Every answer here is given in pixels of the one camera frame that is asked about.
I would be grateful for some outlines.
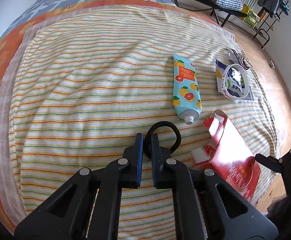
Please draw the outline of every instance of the striped towel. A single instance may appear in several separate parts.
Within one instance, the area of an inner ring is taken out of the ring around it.
[[[9,124],[13,174],[27,213],[81,167],[105,167],[155,122],[173,122],[182,143],[173,157],[194,165],[190,151],[209,140],[202,120],[222,109],[253,153],[275,156],[277,134],[259,79],[248,71],[255,101],[231,101],[216,90],[215,58],[244,53],[204,21],[150,8],[104,8],[39,30],[15,79]],[[196,69],[203,112],[191,126],[172,105],[173,54]],[[171,147],[172,131],[157,130]],[[274,174],[262,169],[254,199]],[[175,239],[171,190],[153,188],[144,157],[141,189],[123,190],[119,239]]]

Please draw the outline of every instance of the plastic packaging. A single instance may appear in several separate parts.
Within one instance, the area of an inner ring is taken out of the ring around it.
[[[210,142],[191,151],[196,165],[216,171],[249,202],[260,177],[260,166],[228,116],[215,110],[202,123],[211,135]]]
[[[173,61],[173,105],[179,118],[184,119],[186,124],[193,124],[202,111],[195,69],[185,58],[173,55]]]
[[[253,101],[246,71],[238,64],[226,66],[216,59],[215,74],[218,91],[231,100]]]
[[[227,49],[229,51],[228,59],[233,64],[239,64],[244,70],[248,70],[250,67],[245,62],[245,57],[241,53],[237,53],[234,49]]]

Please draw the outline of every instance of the orange label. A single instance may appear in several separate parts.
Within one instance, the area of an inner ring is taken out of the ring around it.
[[[190,70],[190,69],[187,69],[185,67],[180,67],[179,66],[179,76],[180,77],[183,77],[185,79],[188,79],[188,80],[192,80],[194,81],[194,74],[193,74],[193,71]]]

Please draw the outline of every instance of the red cardboard box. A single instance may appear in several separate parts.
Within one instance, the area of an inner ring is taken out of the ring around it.
[[[191,152],[196,165],[217,172],[244,198],[251,201],[260,176],[259,164],[228,116],[216,110],[203,121],[211,142]]]

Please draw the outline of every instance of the yellow box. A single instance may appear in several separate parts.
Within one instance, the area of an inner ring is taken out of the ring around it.
[[[246,4],[243,5],[241,12],[247,14],[247,17],[240,17],[240,19],[254,28],[259,22],[260,17]]]

